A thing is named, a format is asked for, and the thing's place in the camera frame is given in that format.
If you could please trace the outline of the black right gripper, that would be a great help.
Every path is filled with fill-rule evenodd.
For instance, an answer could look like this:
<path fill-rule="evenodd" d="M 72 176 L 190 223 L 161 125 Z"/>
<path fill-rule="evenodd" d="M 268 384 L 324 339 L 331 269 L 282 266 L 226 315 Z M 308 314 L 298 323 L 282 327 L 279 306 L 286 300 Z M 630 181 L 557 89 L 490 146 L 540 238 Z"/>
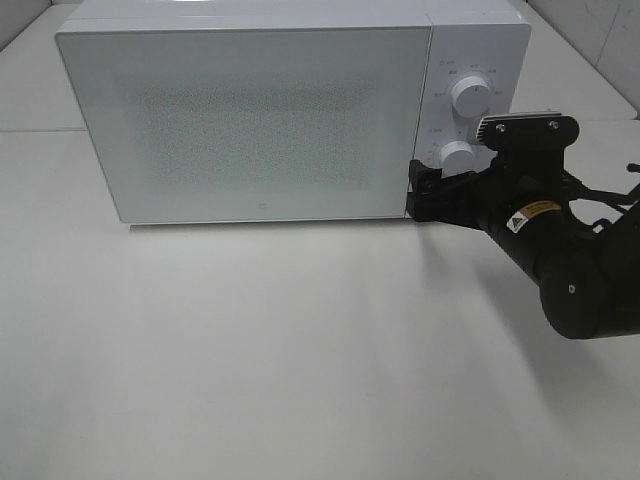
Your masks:
<path fill-rule="evenodd" d="M 578 136 L 577 120 L 560 112 L 485 116 L 476 140 L 498 152 L 491 166 L 444 177 L 412 160 L 406 211 L 416 222 L 481 230 L 503 250 L 573 250 L 564 153 Z"/>

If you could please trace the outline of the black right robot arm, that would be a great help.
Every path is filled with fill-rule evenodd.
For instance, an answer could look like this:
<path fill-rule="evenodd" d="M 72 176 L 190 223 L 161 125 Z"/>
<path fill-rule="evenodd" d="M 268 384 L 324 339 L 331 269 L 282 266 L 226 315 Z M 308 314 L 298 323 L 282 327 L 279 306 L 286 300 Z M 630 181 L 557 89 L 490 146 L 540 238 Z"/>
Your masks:
<path fill-rule="evenodd" d="M 567 339 L 639 332 L 639 190 L 595 190 L 564 167 L 579 124 L 560 112 L 484 117 L 495 152 L 478 173 L 451 177 L 414 159 L 406 211 L 416 222 L 485 232 L 537 285 L 550 325 Z"/>

